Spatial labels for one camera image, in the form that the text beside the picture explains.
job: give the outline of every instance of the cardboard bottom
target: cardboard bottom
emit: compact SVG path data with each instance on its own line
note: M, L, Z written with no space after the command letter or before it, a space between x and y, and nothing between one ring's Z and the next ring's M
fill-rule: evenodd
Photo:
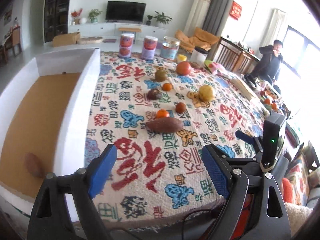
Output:
M80 73L69 73L39 77L23 98L0 158L0 181L9 188L36 197L42 179L28 173L24 156L27 152L35 154L45 173L52 171L62 119L79 76Z

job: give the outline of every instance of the wooden table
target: wooden table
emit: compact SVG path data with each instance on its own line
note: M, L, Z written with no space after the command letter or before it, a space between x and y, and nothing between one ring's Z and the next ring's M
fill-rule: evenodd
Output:
M136 35L137 33L141 32L140 28L125 28L125 27L121 27L118 29L120 32L124 33L124 32L133 32L134 33L134 38L133 38L133 43L135 43L136 41Z
M234 73L246 74L253 62L260 61L255 55L223 37L220 37L215 54L219 51L219 48L221 48L221 51L215 62L220 63L228 71Z

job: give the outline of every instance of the television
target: television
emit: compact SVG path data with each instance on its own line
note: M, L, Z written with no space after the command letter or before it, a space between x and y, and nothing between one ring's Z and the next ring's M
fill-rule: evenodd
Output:
M109 1L106 20L142 22L145 8L145 3Z

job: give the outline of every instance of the sofa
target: sofa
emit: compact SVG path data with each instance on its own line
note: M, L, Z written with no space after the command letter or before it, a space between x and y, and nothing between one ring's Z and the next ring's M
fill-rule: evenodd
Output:
M313 208L320 198L320 163L311 142L303 143L289 164L284 183L284 200Z
M202 30L199 27L195 28L195 33L192 37L187 37L183 31L177 30L175 38L180 40L180 47L188 52L192 52L195 47L200 47L205 50L211 49L211 46L219 41L219 38L213 34Z

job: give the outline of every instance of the black cable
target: black cable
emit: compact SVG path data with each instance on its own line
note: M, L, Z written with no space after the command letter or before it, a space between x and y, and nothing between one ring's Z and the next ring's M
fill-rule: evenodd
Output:
M182 226L181 226L181 240L184 240L184 223L186 222L186 219L188 218L188 216L194 214L194 213L198 213L198 212L211 212L212 209L201 209L201 210L196 210L196 211L192 211L190 212L188 215L186 215L183 219L182 219Z
M123 229L123 228L112 228L111 230L109 230L109 233L112 232L112 231L115 231L115 230L124 231L124 232L128 233L130 236L133 236L135 239L142 240L142 238L136 236L135 234L131 233L129 230Z

